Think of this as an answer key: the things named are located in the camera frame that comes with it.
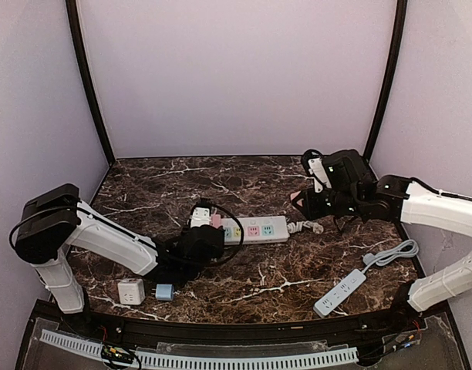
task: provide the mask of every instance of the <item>robotic arm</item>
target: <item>robotic arm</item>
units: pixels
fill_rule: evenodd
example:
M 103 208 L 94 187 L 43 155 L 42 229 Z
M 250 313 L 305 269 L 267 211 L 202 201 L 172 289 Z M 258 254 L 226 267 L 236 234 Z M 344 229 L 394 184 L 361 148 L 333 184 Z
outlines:
M 193 208 L 190 224 L 179 237 L 154 242 L 101 216 L 80 200 L 77 187 L 66 184 L 25 205 L 22 221 L 10 233 L 10 244 L 37 270 L 61 311 L 75 314 L 84 310 L 85 297 L 66 261 L 65 247 L 85 248 L 157 283 L 184 284 L 223 256 L 224 230 L 211 226 L 213 207 L 226 211 L 202 200 Z M 243 227 L 235 221 L 241 228 L 242 244 Z M 237 251 L 236 247 L 216 264 L 224 263 Z
M 387 175 L 379 180 L 355 150 L 324 156 L 308 150 L 302 165 L 315 186 L 291 195 L 308 220 L 356 216 L 422 224 L 472 237 L 472 198 L 446 193 L 416 178 Z M 472 289 L 472 251 L 442 271 L 410 283 L 406 300 L 416 311 Z

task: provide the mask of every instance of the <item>black curved edge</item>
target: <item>black curved edge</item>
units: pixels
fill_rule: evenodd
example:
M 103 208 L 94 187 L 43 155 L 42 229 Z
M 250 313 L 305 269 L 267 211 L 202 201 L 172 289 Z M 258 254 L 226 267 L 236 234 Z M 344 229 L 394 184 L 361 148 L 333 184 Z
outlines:
M 89 64 L 83 44 L 82 30 L 80 28 L 79 13 L 76 7 L 76 0 L 66 0 L 66 11 L 68 13 L 69 29 L 72 34 L 73 47 L 75 48 L 76 62 L 79 65 L 80 75 L 82 76 L 83 89 L 89 103 L 90 113 L 99 136 L 100 144 L 106 156 L 107 163 L 112 166 L 116 162 L 111 142 L 107 136 L 106 127 L 104 126 L 103 116 L 97 102 L 96 91 L 90 75 Z
M 442 302 L 424 312 L 424 317 L 445 313 L 449 319 L 464 368 L 470 370 L 469 361 L 464 351 L 460 333 L 455 325 L 452 312 L 448 303 Z M 68 325 L 64 325 L 61 312 L 56 304 L 37 300 L 30 315 L 22 339 L 18 361 L 15 369 L 21 370 L 24 365 L 25 354 L 32 337 L 35 320 L 45 320 L 59 323 L 59 330 L 76 334 Z M 109 328 L 122 328 L 120 335 L 115 335 L 113 340 L 118 345 L 126 348 L 152 348 L 157 344 L 181 343 L 193 345 L 273 345 L 286 343 L 299 343 L 326 340 L 328 346 L 347 344 L 349 347 L 371 348 L 379 346 L 382 337 L 395 334 L 395 331 L 382 331 L 380 333 L 365 332 L 363 325 L 368 328 L 385 328 L 391 323 L 389 310 L 381 310 L 366 314 L 357 314 L 341 318 L 328 318 L 325 320 L 289 322 L 283 324 L 239 324 L 239 325 L 211 325 L 211 324 L 182 324 L 174 322 L 148 321 L 137 318 L 123 318 L 110 314 L 91 312 L 93 321 L 104 323 Z M 102 339 L 102 334 L 90 336 L 97 341 Z
M 383 116 L 389 101 L 390 89 L 392 88 L 393 77 L 396 73 L 397 59 L 399 58 L 400 43 L 403 38 L 404 22 L 406 20 L 407 0 L 397 0 L 396 17 L 393 23 L 392 39 L 390 41 L 389 58 L 385 68 L 382 88 L 376 105 L 375 116 L 372 127 L 369 131 L 368 141 L 366 141 L 363 158 L 368 162 L 371 160 L 375 144 L 382 126 Z

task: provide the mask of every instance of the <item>lavender wall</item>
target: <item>lavender wall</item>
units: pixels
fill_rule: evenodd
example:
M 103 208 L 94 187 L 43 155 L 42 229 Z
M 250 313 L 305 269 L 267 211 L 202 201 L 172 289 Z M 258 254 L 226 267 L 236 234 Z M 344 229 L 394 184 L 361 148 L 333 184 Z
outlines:
M 15 365 L 35 272 L 8 245 L 27 200 L 62 183 L 90 199 L 106 172 L 64 1 L 0 2 L 0 369 Z
M 408 5 L 399 65 L 373 155 L 383 175 L 417 176 L 472 196 L 472 1 Z M 472 240 L 408 227 L 428 274 L 457 261 Z M 450 301 L 472 364 L 472 294 Z
M 118 157 L 362 149 L 395 0 L 82 0 Z

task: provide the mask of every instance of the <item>small white cube adapter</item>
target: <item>small white cube adapter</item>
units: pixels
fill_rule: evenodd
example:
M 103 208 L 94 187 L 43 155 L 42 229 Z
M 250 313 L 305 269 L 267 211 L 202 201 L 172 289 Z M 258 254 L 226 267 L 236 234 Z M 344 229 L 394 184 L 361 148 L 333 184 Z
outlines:
M 118 283 L 120 303 L 135 305 L 142 304 L 145 299 L 145 289 L 142 279 L 124 279 Z

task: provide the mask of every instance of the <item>brown marble tabletop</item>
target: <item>brown marble tabletop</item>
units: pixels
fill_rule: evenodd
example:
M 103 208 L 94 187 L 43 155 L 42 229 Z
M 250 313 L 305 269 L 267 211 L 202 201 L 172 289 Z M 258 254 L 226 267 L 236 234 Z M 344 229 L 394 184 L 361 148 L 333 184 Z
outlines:
M 93 207 L 138 234 L 167 238 L 180 232 L 199 197 L 239 217 L 285 215 L 304 220 L 289 194 L 312 186 L 297 156 L 236 156 L 118 160 Z M 366 253 L 395 247 L 392 224 L 355 220 L 344 233 L 331 217 L 319 220 L 323 234 L 293 234 L 286 243 L 249 245 L 220 267 L 206 269 L 175 292 L 172 302 L 155 298 L 144 281 L 139 306 L 120 304 L 117 283 L 135 275 L 121 265 L 73 248 L 69 263 L 97 312 L 191 323 L 269 323 L 313 320 L 313 304 L 354 268 Z M 366 282 L 329 317 L 388 308 L 396 289 L 416 278 L 411 260 L 372 267 Z

